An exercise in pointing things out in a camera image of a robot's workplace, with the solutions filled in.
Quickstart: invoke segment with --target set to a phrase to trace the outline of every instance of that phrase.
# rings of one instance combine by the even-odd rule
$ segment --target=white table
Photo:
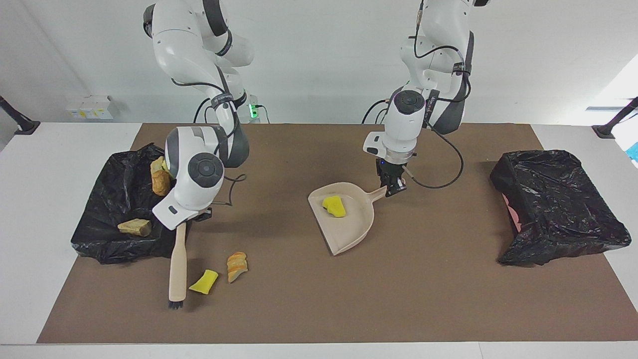
[[[638,342],[35,345],[77,256],[69,240],[95,178],[112,153],[130,149],[139,128],[43,123],[0,153],[0,358],[638,358]],[[589,127],[533,128],[545,149],[565,149],[582,161],[638,238],[638,170],[618,145]],[[638,245],[605,255],[638,308]]]

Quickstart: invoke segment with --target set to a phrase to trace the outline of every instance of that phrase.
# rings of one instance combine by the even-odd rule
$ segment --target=black trash bag
[[[120,152],[107,160],[73,233],[71,245],[83,257],[101,264],[123,263],[141,257],[169,258],[175,231],[155,218],[152,208],[162,197],[152,191],[151,162],[164,151],[149,144],[139,151]],[[151,221],[147,237],[120,233],[117,225],[134,218]]]
[[[581,162],[567,151],[505,153],[490,175],[509,202],[514,240],[499,258],[508,265],[543,265],[552,259],[626,247],[618,222]]]

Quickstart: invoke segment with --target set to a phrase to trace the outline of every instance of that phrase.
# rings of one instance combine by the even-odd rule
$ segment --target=cable
[[[197,111],[195,111],[195,116],[193,116],[193,123],[197,123],[197,116],[199,116],[200,110],[202,109],[206,101],[208,100],[210,100],[210,98],[207,98],[206,100],[202,101],[202,103],[200,103],[200,105],[197,107]]]
[[[388,116],[388,112],[385,111],[385,114],[383,114],[383,118],[381,119],[381,122],[379,122],[379,125],[383,124],[383,121],[385,120],[385,117]]]
[[[463,55],[461,55],[461,51],[459,51],[459,49],[457,49],[456,47],[450,46],[450,45],[439,46],[435,49],[432,49],[426,52],[423,55],[417,54],[417,37],[419,37],[419,29],[421,28],[421,17],[423,16],[423,3],[424,3],[424,0],[421,0],[421,4],[419,5],[419,12],[417,12],[417,30],[414,32],[414,57],[416,57],[417,59],[422,59],[423,57],[426,57],[432,54],[433,52],[443,50],[443,49],[450,49],[450,50],[456,51],[456,53],[461,58],[461,62],[464,63],[465,59],[463,59]]]
[[[268,117],[268,109],[266,108],[266,106],[264,105],[255,105],[256,109],[260,109],[263,108],[264,111],[266,111],[266,121],[268,121],[268,123],[271,122],[271,119]]]
[[[206,110],[204,110],[204,122],[208,123],[208,110],[210,110],[212,108],[212,106],[208,106],[206,107]]]
[[[460,99],[460,100],[454,100],[451,98],[440,98],[437,97],[436,99],[438,101],[444,101],[444,102],[452,102],[452,103],[458,103],[458,102],[463,102],[465,101],[468,97],[470,97],[470,93],[472,92],[472,84],[470,84],[470,78],[468,76],[463,76],[463,81],[465,81],[465,84],[468,86],[468,90],[465,93],[465,96]]]
[[[364,123],[366,123],[367,115],[369,115],[369,114],[370,114],[370,112],[372,111],[372,109],[374,109],[374,107],[376,107],[379,103],[384,103],[384,102],[386,102],[386,101],[387,101],[387,100],[379,100],[379,101],[377,101],[377,102],[373,103],[373,104],[372,104],[372,106],[370,106],[370,108],[366,111],[366,114],[363,116],[363,120],[361,120],[361,125],[363,125]]]
[[[239,127],[239,118],[236,115],[237,113],[233,114],[233,122],[234,122],[233,130],[228,135],[226,135],[227,139],[229,139],[230,136],[234,135],[235,131],[237,131],[237,128]],[[219,151],[219,143],[217,143],[217,147],[215,147],[215,151],[213,151],[213,155],[217,155],[217,151]]]
[[[636,117],[636,115],[638,115],[638,113],[635,113],[633,116],[630,116],[630,117],[624,119],[623,121],[620,121],[618,124],[620,125],[621,123],[625,123],[625,122],[629,121],[630,119]]]
[[[404,165],[402,166],[403,169],[405,170],[405,172],[408,174],[408,176],[412,179],[412,181],[414,181],[414,183],[418,184],[421,187],[425,187],[425,188],[430,188],[433,190],[438,190],[441,188],[445,188],[445,187],[449,187],[451,186],[454,182],[456,182],[461,175],[463,174],[463,169],[465,168],[465,161],[463,160],[463,155],[461,154],[461,152],[459,151],[458,148],[456,148],[456,146],[451,143],[448,139],[445,138],[445,136],[443,136],[439,131],[437,131],[432,125],[430,125],[430,122],[425,120],[425,117],[423,119],[423,121],[430,126],[430,128],[432,128],[432,131],[438,136],[441,137],[443,139],[443,141],[445,141],[447,144],[449,144],[452,149],[456,152],[457,155],[459,155],[459,160],[461,161],[461,168],[459,169],[459,173],[456,175],[456,177],[454,177],[454,179],[452,181],[449,181],[448,183],[444,184],[444,185],[440,185],[440,186],[429,186],[429,185],[425,185],[421,182],[419,182],[416,178],[414,178],[414,175],[412,174],[412,172],[410,172],[410,170]]]
[[[376,114],[375,125],[377,125],[377,122],[379,122],[379,116],[381,115],[381,112],[385,111],[385,113],[388,113],[388,108],[389,108],[389,107],[386,107],[386,108],[384,108],[384,109],[381,109],[381,111],[379,111],[379,113],[378,113],[378,114]]]
[[[228,190],[228,202],[213,201],[212,204],[215,204],[216,206],[232,207],[233,206],[233,188],[235,188],[235,185],[238,184],[239,182],[246,181],[248,179],[248,176],[245,173],[242,173],[235,178],[230,178],[226,176],[224,176],[224,178],[232,182],[232,184],[230,185],[230,189]]]
[[[173,78],[171,78],[171,81],[173,81],[173,83],[175,85],[178,85],[178,86],[181,86],[181,87],[199,86],[199,85],[210,86],[212,88],[216,88],[216,89],[220,90],[221,93],[226,93],[226,91],[223,88],[221,88],[221,87],[219,87],[219,86],[217,86],[215,84],[208,83],[208,82],[187,82],[187,83],[183,84],[183,83],[175,81],[175,79],[173,79]]]

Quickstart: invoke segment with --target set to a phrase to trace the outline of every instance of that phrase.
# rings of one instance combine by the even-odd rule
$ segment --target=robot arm
[[[159,67],[178,84],[199,83],[195,87],[211,99],[230,135],[239,122],[236,108],[246,99],[233,67],[249,65],[254,52],[247,39],[232,35],[219,0],[202,5],[196,11],[183,0],[162,0],[146,9],[144,30]]]
[[[473,5],[484,6],[488,2],[421,2],[417,34],[401,46],[401,59],[408,67],[410,81],[392,94],[385,131],[371,132],[363,147],[378,157],[377,174],[382,186],[387,187],[387,197],[406,189],[401,175],[414,154],[421,128],[431,127],[440,134],[459,128],[470,90],[474,48],[468,17]]]
[[[166,161],[177,182],[153,213],[169,229],[203,214],[221,188],[225,167],[240,166],[249,154],[235,106],[246,97],[239,74],[217,64],[248,65],[252,48],[232,37],[219,0],[202,4],[203,11],[195,11],[183,0],[162,0],[144,13],[159,67],[177,85],[205,93],[221,125],[178,127],[168,135]]]

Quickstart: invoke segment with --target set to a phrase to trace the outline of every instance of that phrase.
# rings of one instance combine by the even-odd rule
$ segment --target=sponge
[[[211,287],[213,283],[215,283],[215,280],[217,280],[218,276],[219,274],[216,271],[205,270],[204,275],[202,275],[202,278],[200,278],[197,282],[195,282],[195,284],[190,286],[188,289],[202,293],[202,294],[208,294],[208,292],[211,291]]]
[[[343,207],[343,203],[341,202],[341,197],[338,195],[326,197],[323,200],[322,206],[328,211],[328,213],[330,213],[331,215],[337,218],[346,216],[346,209]]]

